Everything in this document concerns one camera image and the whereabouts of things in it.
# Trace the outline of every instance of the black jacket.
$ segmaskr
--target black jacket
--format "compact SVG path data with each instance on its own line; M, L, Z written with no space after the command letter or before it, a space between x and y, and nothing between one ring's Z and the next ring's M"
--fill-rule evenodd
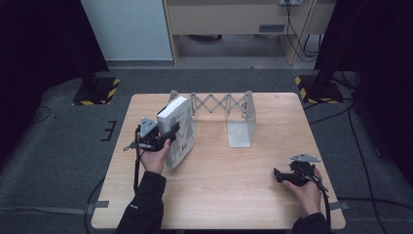
M117 234L159 234L164 216L162 195L167 180L158 174L145 172L136 195L127 206L116 230ZM293 234L330 234L327 221L321 213L299 218Z

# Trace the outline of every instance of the gray carpet floor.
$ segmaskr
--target gray carpet floor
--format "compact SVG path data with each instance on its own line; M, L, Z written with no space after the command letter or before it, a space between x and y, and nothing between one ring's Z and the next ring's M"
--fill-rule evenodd
M106 105L76 106L72 99L80 79L46 91L42 106L18 143L13 158L0 175L0 233L86 233L84 216L88 199L105 177L115 144L134 94L164 93L254 93L298 94L294 78L311 70L276 69L131 69L112 70L121 79L112 101ZM345 97L351 92L340 86ZM345 110L353 103L318 104L307 108L310 123ZM413 206L413 188L402 178L391 159L378 158L368 131L352 109L352 123L366 163L376 199ZM116 126L112 137L106 129ZM370 198L366 172L357 150L348 112L312 125L319 151L336 195L341 198ZM98 197L100 187L92 196ZM369 201L349 201L344 211L347 225L336 233L384 233ZM411 233L413 211L383 202L376 203L388 233ZM78 214L22 212L16 208L69 208ZM113 233L96 230L92 233ZM276 233L262 231L255 233Z

